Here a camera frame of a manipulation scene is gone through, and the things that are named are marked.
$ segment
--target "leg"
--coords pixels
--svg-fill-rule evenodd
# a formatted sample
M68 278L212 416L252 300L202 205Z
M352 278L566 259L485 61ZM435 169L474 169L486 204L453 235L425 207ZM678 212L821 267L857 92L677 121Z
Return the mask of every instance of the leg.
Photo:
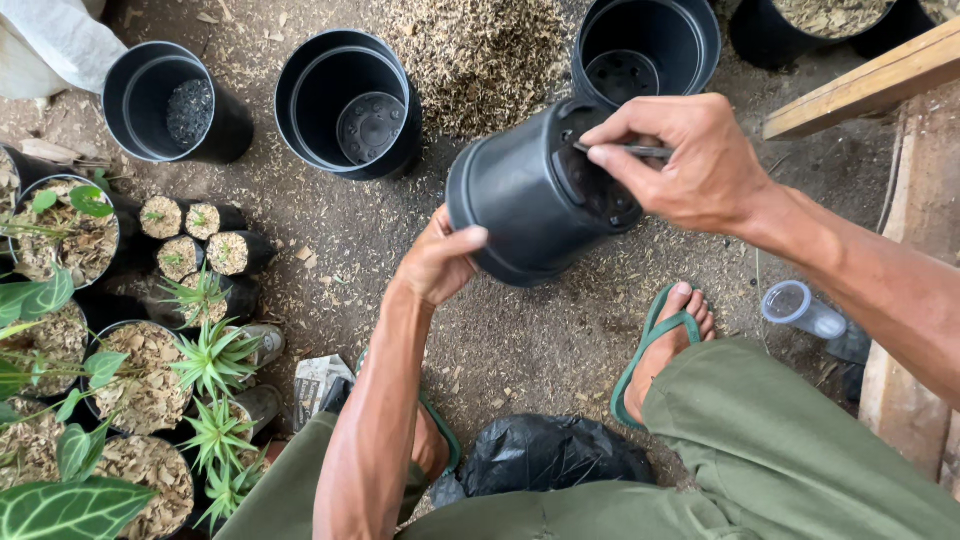
M337 416L328 412L310 419L230 517L217 539L309 539L317 482L336 424ZM444 471L448 459L446 440L420 405L399 524L410 519L427 486Z
M668 360L633 406L730 522L761 537L952 538L960 530L960 505L946 491L743 342L704 343Z

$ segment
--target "pot drainage hole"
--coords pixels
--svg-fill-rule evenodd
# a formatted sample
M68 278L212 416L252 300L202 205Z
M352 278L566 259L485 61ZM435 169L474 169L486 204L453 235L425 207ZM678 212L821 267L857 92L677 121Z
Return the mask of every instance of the pot drainage hole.
M617 105L637 96L660 93L660 76L653 62L637 51L616 50L593 59L587 77L594 88Z
M393 145L403 129L407 109L384 92L362 94L344 107L337 121L337 142L354 165L376 160Z
M167 103L167 131L181 150L197 145L213 117L210 81L194 79L174 88Z

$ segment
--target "black plastic bag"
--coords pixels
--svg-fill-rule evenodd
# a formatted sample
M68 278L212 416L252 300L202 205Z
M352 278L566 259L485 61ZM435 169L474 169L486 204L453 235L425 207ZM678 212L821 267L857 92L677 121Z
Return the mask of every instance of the black plastic bag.
M461 473L467 497L600 480L656 483L646 453L603 424L539 414L494 420L480 431Z

